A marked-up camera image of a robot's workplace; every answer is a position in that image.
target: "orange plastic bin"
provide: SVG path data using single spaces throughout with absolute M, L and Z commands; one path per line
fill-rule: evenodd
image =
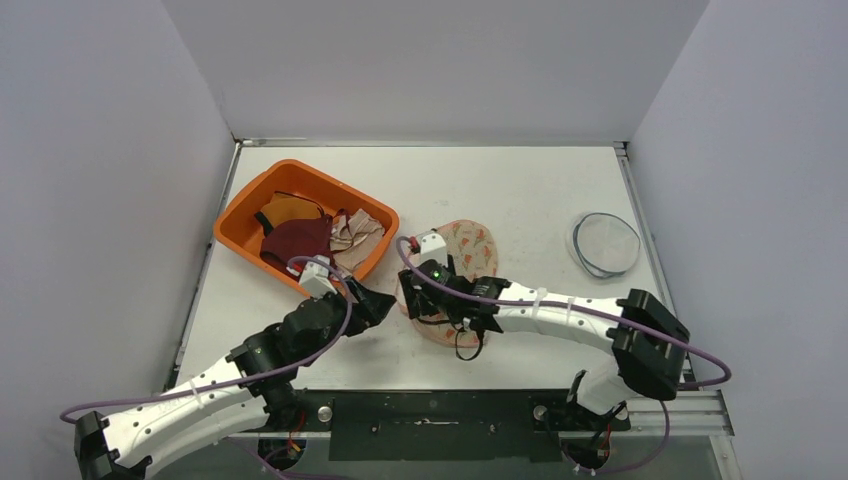
M 259 249 L 265 236 L 262 234 L 262 226 L 253 214 L 271 200 L 276 190 L 314 200 L 326 212 L 336 212 L 344 208 L 353 213 L 361 208 L 383 225 L 386 229 L 383 239 L 365 263 L 353 272 L 357 280 L 362 280 L 371 273 L 388 250 L 400 224 L 397 213 L 383 203 L 297 160 L 279 161 L 254 178 L 218 217 L 215 222 L 215 238 L 250 263 L 306 296 L 309 294 L 300 288 L 297 281 L 259 258 Z

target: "round plastic lid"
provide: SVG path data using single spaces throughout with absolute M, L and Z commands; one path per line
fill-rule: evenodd
M 633 227 L 602 212 L 580 215 L 567 237 L 574 260 L 590 275 L 602 279 L 627 273 L 639 259 L 642 247 Z

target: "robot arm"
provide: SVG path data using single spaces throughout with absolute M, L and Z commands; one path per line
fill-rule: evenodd
M 590 299 L 548 294 L 502 278 L 469 281 L 455 275 L 453 259 L 438 234 L 429 232 L 411 243 L 412 252 L 422 262 L 419 272 L 404 270 L 399 274 L 410 318 L 441 312 L 455 327 L 474 331 L 481 340 L 489 331 L 534 332 L 609 354 L 601 364 L 580 372 L 572 384 L 571 400 L 588 417 L 608 415 L 637 395 L 657 400 L 676 397 L 685 359 L 683 349 L 575 310 L 586 307 L 623 317 L 688 343 L 688 330 L 650 293 L 631 290 L 626 299 Z M 518 305 L 506 305 L 510 302 Z
M 241 380 L 306 359 L 339 333 L 347 300 L 327 278 L 327 270 L 309 264 L 300 284 L 313 297 L 248 337 L 211 367 L 163 395 L 188 395 L 134 406 L 104 416 L 90 412 L 76 421 L 74 452 L 84 480 L 140 480 L 201 447 L 245 430 L 291 426 L 299 408 L 291 387 L 297 370 L 258 381 Z M 379 325 L 394 297 L 345 281 L 354 305 L 344 332 L 354 336 Z M 215 388 L 228 383 L 229 386 Z M 214 390 L 198 392 L 204 387 Z

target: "white wall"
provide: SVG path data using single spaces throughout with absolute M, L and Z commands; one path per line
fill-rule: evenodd
M 161 388 L 232 148 L 158 0 L 0 4 L 0 476 L 79 479 L 58 412 Z
M 746 480 L 846 476 L 846 18 L 712 0 L 631 144 L 680 317 L 735 370 Z
M 707 0 L 164 0 L 237 137 L 630 138 Z

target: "beige cloth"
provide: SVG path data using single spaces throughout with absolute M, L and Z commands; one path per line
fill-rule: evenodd
M 333 254 L 333 260 L 344 273 L 352 274 L 362 265 L 377 248 L 377 244 L 385 235 L 386 229 L 374 220 L 371 215 L 365 213 L 361 208 L 350 216 L 350 221 L 344 215 L 333 226 L 333 234 L 330 237 L 330 250 L 338 253 Z

